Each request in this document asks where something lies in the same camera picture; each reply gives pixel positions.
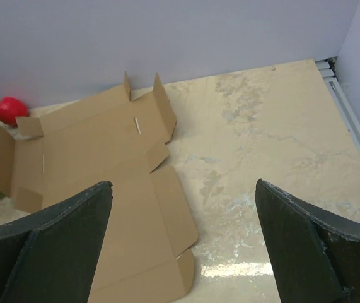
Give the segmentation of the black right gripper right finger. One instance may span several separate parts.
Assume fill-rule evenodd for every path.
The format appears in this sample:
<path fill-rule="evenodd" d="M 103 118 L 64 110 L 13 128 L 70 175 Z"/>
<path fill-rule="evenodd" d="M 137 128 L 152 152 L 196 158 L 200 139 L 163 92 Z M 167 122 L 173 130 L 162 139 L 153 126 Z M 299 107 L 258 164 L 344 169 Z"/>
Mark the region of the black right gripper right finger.
<path fill-rule="evenodd" d="M 255 204 L 281 302 L 360 302 L 360 223 L 262 179 Z"/>

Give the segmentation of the brown cardboard box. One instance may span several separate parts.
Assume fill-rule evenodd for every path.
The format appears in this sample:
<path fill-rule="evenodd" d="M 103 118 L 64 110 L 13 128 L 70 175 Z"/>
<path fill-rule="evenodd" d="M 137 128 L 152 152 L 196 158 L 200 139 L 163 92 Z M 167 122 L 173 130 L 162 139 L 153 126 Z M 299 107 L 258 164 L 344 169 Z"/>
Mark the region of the brown cardboard box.
<path fill-rule="evenodd" d="M 110 181 L 112 210 L 90 302 L 171 302 L 194 280 L 198 238 L 177 173 L 165 164 L 177 118 L 159 78 L 131 99 L 129 80 L 0 130 L 0 192 L 33 213 Z"/>

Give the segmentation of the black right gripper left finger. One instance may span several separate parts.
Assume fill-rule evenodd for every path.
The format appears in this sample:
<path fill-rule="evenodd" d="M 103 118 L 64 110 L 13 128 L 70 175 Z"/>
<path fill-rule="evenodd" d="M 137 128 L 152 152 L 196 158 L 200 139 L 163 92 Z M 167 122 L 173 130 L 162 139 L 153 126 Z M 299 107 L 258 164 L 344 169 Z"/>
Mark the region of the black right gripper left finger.
<path fill-rule="evenodd" d="M 87 302 L 112 200 L 101 181 L 0 225 L 0 302 Z"/>

